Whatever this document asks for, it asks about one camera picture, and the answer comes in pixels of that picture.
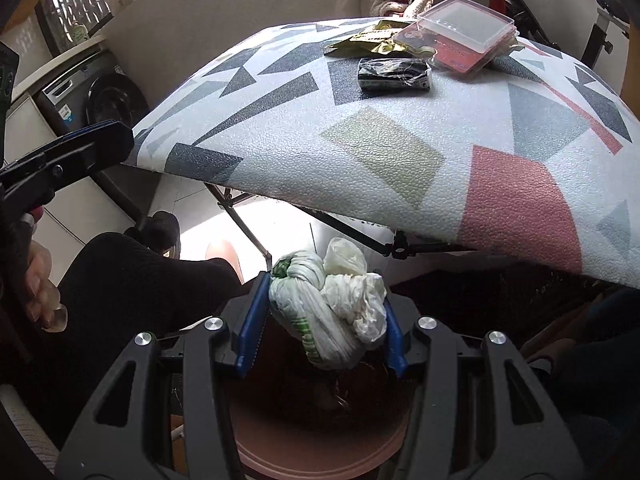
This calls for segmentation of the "person's left hand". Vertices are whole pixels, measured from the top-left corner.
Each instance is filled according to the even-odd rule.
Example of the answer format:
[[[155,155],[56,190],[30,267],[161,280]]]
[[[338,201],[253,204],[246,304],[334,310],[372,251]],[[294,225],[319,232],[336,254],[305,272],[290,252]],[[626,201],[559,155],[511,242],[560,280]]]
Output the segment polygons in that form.
[[[45,332],[61,333],[66,329],[68,314],[62,305],[60,291],[50,280],[51,254],[47,248],[30,240],[26,263],[24,281],[28,301],[25,311],[28,318]]]

